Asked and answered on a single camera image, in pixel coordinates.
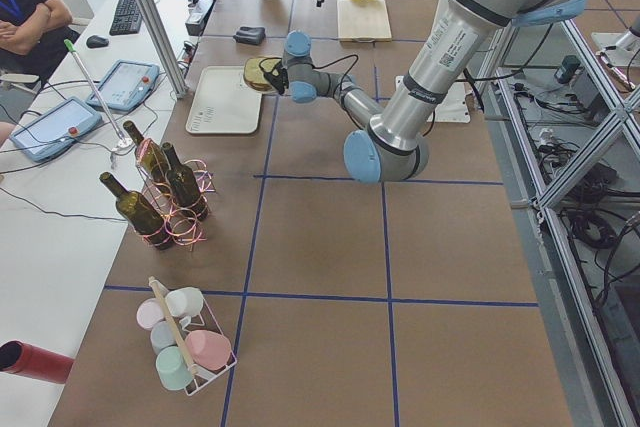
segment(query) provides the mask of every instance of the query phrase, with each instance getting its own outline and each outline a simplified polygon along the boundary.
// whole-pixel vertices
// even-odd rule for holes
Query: red cylinder
[[[8,374],[64,384],[73,366],[73,359],[12,340],[0,347],[0,370]]]

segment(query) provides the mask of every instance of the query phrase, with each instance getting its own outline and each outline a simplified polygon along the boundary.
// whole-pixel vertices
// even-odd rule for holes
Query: wooden stick
[[[193,375],[197,375],[198,366],[193,361],[193,357],[191,357],[191,354],[189,353],[189,349],[187,349],[187,345],[184,343],[182,335],[180,334],[180,331],[178,330],[178,326],[176,325],[176,321],[171,315],[171,312],[169,311],[169,307],[167,306],[167,302],[164,300],[164,296],[160,291],[160,286],[158,285],[159,283],[160,282],[155,277],[149,277],[149,287],[151,287],[151,290],[153,290],[153,294],[156,296],[156,300],[158,301],[158,304],[160,304],[160,307],[162,308],[164,319],[167,321],[167,324],[169,324],[169,329],[173,334],[173,339],[176,341],[176,345],[178,346],[178,349],[180,349],[180,353],[182,354],[184,363],[189,368],[189,372],[191,372]]]

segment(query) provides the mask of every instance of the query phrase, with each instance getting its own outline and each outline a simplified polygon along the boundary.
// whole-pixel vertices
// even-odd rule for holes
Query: wine bottle
[[[180,162],[176,150],[170,142],[162,144],[162,151],[169,161],[166,178],[177,204],[180,207],[191,209],[198,220],[204,220],[209,215],[209,208],[207,200],[200,192],[193,170]]]
[[[173,245],[164,218],[140,192],[125,189],[109,172],[100,175],[100,182],[115,195],[116,210],[148,243],[160,250]]]
[[[136,144],[136,158],[142,170],[151,177],[160,193],[170,196],[171,189],[167,185],[165,177],[167,170],[169,170],[169,163],[158,144],[151,139],[145,139],[130,120],[126,120],[122,127]]]

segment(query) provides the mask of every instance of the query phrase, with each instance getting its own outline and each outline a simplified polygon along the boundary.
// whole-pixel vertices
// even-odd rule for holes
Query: blue lanyard
[[[22,10],[16,3],[16,0],[9,0],[11,6],[8,6],[4,2],[0,1],[0,7],[9,12],[16,20],[22,22],[24,20],[24,16],[22,15]]]

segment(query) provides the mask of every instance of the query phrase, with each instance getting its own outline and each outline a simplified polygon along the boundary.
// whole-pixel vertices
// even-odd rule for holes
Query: blue joint cap
[[[289,83],[289,92],[291,92],[293,101],[298,104],[313,102],[318,97],[318,91],[313,85],[299,80]]]
[[[294,57],[304,57],[311,52],[311,37],[301,30],[289,32],[284,44],[284,50]]]
[[[572,19],[582,13],[587,6],[587,0],[567,0],[560,4],[552,5],[544,9],[534,10],[521,14],[511,21],[514,27],[526,27],[530,25],[544,25],[561,20]]]
[[[344,165],[352,178],[365,184],[380,182],[380,156],[369,134],[364,130],[351,132],[344,141]]]

